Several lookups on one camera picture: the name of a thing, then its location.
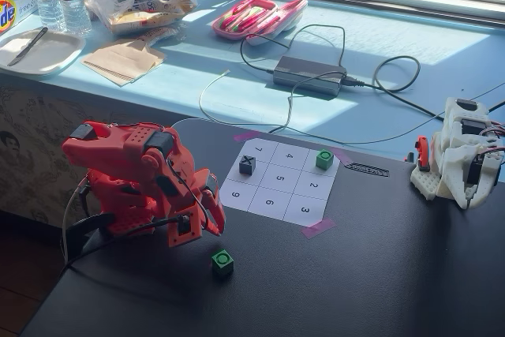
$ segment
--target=black table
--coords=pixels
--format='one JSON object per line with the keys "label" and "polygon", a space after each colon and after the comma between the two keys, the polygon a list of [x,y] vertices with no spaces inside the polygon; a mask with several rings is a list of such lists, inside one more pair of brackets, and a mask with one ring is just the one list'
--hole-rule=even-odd
{"label": "black table", "polygon": [[[222,182],[243,130],[175,128]],[[426,201],[412,164],[347,155],[389,176],[340,167],[325,211],[333,229],[308,240],[300,226],[227,208],[220,238],[168,249],[161,228],[111,245],[63,275],[22,337],[505,335],[505,185],[463,212]],[[220,247],[235,259],[225,281],[211,274]]]}

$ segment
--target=tic-tac-toe board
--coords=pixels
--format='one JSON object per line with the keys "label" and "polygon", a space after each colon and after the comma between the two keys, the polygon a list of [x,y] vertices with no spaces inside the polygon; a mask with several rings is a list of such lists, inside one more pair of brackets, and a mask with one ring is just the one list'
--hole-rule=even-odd
{"label": "tic-tac-toe board", "polygon": [[[244,143],[220,190],[227,207],[305,227],[323,219],[339,159],[322,170],[317,150],[255,138]],[[239,172],[243,155],[256,159],[252,175]]]}

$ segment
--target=blue windowsill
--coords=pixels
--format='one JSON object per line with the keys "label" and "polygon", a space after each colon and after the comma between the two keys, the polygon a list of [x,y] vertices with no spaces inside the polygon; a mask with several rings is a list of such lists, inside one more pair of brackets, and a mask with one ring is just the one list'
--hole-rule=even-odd
{"label": "blue windowsill", "polygon": [[[288,90],[273,85],[271,75],[246,66],[239,54],[240,42],[218,37],[211,30],[211,22],[236,1],[198,0],[196,11],[184,19],[186,38],[180,42],[165,40],[156,44],[154,48],[165,53],[165,62],[132,84],[119,88],[83,66],[81,58],[57,75],[38,81],[104,99],[202,118],[198,107],[200,93],[210,81],[229,69],[228,76],[209,88],[204,97],[205,109],[227,121],[283,124]],[[289,0],[274,1],[282,4]],[[502,63],[505,31],[501,29],[313,0],[309,0],[298,27],[307,24],[343,26],[347,34],[343,65],[350,75],[367,83],[384,59],[404,54],[417,57],[422,65],[421,73],[415,84],[399,95],[435,112],[444,109],[449,96],[469,99],[505,82]],[[35,13],[6,36],[39,27],[39,17]],[[278,39],[287,43],[293,33],[285,32]],[[99,21],[94,21],[92,36],[87,40],[81,57],[115,38]],[[283,54],[335,63],[341,46],[338,30],[314,28],[313,34],[300,34],[288,53],[271,43],[247,46],[245,52],[255,65],[273,69]],[[412,62],[399,62],[386,66],[380,78],[386,86],[402,85],[410,79],[414,69]],[[394,136],[429,118],[386,94],[366,88],[345,88],[334,99],[318,94],[303,95],[310,96],[295,98],[290,125],[344,141]],[[491,106],[503,98],[505,85],[479,101]],[[505,121],[505,107],[493,112],[492,117]],[[432,121],[404,137],[352,148],[402,159],[407,152],[414,151],[417,135],[430,137],[441,127],[441,122]],[[251,128],[269,130],[260,125]],[[310,139],[291,132],[284,134]]]}

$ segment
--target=wall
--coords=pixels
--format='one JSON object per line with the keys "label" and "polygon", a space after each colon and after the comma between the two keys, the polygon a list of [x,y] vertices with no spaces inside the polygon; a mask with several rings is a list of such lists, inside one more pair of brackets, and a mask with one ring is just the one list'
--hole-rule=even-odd
{"label": "wall", "polygon": [[[172,125],[184,118],[68,90],[52,91],[61,97],[48,95],[44,91],[48,85],[35,82],[35,92],[20,85],[26,80],[10,78],[8,84],[0,84],[0,209],[57,227],[86,172],[73,167],[60,146],[82,121]],[[90,198],[90,211],[96,213],[99,206]],[[84,216],[79,200],[69,215],[70,224]]]}

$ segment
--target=power adapter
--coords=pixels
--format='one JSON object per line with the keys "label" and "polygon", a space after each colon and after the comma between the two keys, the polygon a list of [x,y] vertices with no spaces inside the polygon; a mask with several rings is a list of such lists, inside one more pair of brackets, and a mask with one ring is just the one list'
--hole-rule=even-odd
{"label": "power adapter", "polygon": [[[340,73],[327,74],[320,78],[314,78],[331,71]],[[346,74],[346,69],[341,66],[326,65],[324,63],[307,61],[306,59],[287,57],[284,55],[274,69],[274,83],[292,88],[301,81],[308,80],[300,84],[297,88],[337,96],[342,86],[342,80],[346,77]]]}

